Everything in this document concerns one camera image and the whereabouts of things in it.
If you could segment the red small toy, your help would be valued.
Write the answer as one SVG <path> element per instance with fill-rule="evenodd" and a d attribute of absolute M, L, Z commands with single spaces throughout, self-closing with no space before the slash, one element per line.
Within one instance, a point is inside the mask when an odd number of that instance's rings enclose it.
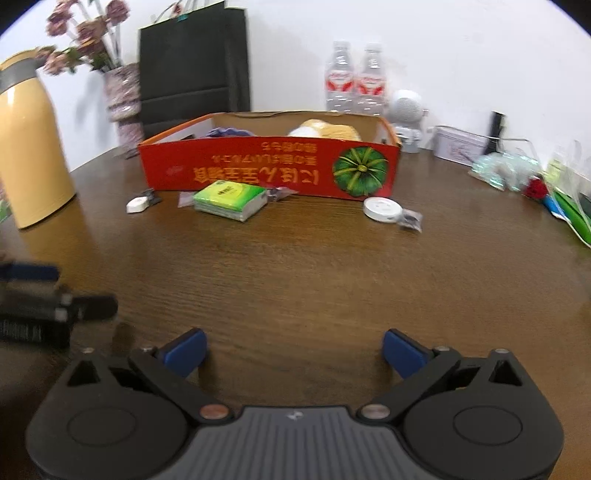
<path fill-rule="evenodd" d="M 532 200 L 543 201 L 549 191 L 542 176 L 534 175 L 528 179 L 527 185 L 523 190 L 523 194 Z"/>

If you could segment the patterned flower vase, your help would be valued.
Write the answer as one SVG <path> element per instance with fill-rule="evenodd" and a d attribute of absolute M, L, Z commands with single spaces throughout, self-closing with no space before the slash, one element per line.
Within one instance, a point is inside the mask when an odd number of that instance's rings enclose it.
<path fill-rule="evenodd" d="M 116 126 L 120 152 L 126 158 L 133 157 L 144 139 L 140 122 L 139 64 L 131 63 L 105 73 L 104 92 L 107 115 Z"/>

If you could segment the white round tape disc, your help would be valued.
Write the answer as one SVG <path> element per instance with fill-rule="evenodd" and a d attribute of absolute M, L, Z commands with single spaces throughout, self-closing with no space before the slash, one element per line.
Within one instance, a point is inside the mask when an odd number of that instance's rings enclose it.
<path fill-rule="evenodd" d="M 401 205 L 386 197 L 369 197 L 363 201 L 363 214 L 368 218 L 387 224 L 396 224 L 403 218 Z"/>

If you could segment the purple knitted cloth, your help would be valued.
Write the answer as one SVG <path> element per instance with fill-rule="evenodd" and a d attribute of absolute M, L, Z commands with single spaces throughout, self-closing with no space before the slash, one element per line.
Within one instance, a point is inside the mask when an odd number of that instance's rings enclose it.
<path fill-rule="evenodd" d="M 232 127 L 215 127 L 205 134 L 205 138 L 230 138 L 230 137 L 253 137 L 249 130 L 236 129 Z"/>

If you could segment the small clear sachet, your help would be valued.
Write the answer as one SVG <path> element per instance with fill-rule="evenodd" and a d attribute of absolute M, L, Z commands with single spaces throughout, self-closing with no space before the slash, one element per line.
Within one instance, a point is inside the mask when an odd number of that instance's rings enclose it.
<path fill-rule="evenodd" d="M 422 232 L 423 215 L 419 212 L 403 209 L 398 225 L 401 228 Z"/>

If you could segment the crumpled clear plastic bag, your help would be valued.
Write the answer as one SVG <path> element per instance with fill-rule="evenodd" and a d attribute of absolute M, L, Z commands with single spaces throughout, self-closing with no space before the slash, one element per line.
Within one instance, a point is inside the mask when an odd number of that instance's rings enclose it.
<path fill-rule="evenodd" d="M 469 174 L 500 191 L 522 192 L 541 173 L 537 160 L 512 153 L 491 153 L 479 157 Z"/>

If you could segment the white astronaut speaker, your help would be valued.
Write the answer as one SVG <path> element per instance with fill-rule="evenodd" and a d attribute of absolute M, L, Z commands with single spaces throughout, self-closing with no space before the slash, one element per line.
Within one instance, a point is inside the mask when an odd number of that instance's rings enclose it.
<path fill-rule="evenodd" d="M 404 153 L 418 153 L 423 138 L 422 121 L 428 110 L 422 97 L 415 91 L 400 89 L 391 97 L 388 116 L 402 144 Z"/>

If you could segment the yellow thermos jug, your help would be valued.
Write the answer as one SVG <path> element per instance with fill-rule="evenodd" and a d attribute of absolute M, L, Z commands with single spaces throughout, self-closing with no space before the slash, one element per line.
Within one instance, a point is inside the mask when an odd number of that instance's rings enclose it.
<path fill-rule="evenodd" d="M 1 185 L 20 230 L 42 222 L 76 195 L 39 65 L 33 50 L 1 64 Z"/>

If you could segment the left standing water bottle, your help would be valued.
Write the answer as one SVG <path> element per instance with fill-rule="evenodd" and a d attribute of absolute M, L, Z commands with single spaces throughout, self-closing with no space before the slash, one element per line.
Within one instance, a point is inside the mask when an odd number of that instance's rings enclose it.
<path fill-rule="evenodd" d="M 325 72 L 325 105 L 328 111 L 352 113 L 353 99 L 355 69 L 349 52 L 349 42 L 335 41 Z"/>

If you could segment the pink artificial flowers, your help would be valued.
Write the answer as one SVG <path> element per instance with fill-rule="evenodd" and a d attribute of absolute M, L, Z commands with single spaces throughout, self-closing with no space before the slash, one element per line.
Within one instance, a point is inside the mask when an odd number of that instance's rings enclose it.
<path fill-rule="evenodd" d="M 40 47 L 35 59 L 48 75 L 75 73 L 80 66 L 107 73 L 123 66 L 120 26 L 129 17 L 126 1 L 57 1 L 47 18 L 49 37 L 68 37 L 64 49 Z"/>

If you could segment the yellow white plush toy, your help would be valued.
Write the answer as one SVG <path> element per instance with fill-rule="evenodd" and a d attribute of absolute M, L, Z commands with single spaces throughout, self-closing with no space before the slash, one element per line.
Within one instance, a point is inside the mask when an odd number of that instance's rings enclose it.
<path fill-rule="evenodd" d="M 349 125 L 332 124 L 320 119 L 310 119 L 291 130 L 288 137 L 321 138 L 344 141 L 361 141 L 362 138 L 355 128 Z"/>

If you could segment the orange cardboard box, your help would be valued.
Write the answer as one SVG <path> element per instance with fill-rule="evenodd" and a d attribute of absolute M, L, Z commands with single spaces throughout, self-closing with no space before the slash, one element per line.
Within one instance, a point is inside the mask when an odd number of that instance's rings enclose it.
<path fill-rule="evenodd" d="M 361 141 L 288 137 L 310 119 L 349 125 Z M 253 137 L 205 138 L 215 127 Z M 161 132 L 139 145 L 155 190 L 198 191 L 217 180 L 287 187 L 305 196 L 363 200 L 389 196 L 402 144 L 376 116 L 322 111 L 214 113 Z"/>

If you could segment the green tissue pack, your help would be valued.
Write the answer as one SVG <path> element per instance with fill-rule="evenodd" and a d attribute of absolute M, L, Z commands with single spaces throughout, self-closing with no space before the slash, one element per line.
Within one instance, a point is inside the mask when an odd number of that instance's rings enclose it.
<path fill-rule="evenodd" d="M 267 191 L 256 185 L 217 180 L 195 193 L 192 200 L 197 211 L 245 222 L 266 206 Z"/>

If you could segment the black small bottle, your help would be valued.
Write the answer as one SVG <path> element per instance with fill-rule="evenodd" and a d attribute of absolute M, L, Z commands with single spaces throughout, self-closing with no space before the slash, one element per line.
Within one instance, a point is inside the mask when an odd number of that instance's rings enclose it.
<path fill-rule="evenodd" d="M 490 155 L 499 151 L 500 138 L 504 130 L 505 115 L 493 111 L 491 115 L 491 123 L 487 134 L 488 142 L 483 150 L 484 155 Z"/>

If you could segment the right standing water bottle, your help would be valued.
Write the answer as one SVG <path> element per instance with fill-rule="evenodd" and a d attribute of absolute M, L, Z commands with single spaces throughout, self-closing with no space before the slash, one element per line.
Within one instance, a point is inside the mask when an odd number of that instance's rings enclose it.
<path fill-rule="evenodd" d="M 356 111 L 365 115 L 383 116 L 386 105 L 387 79 L 383 68 L 382 48 L 366 47 L 356 74 Z"/>

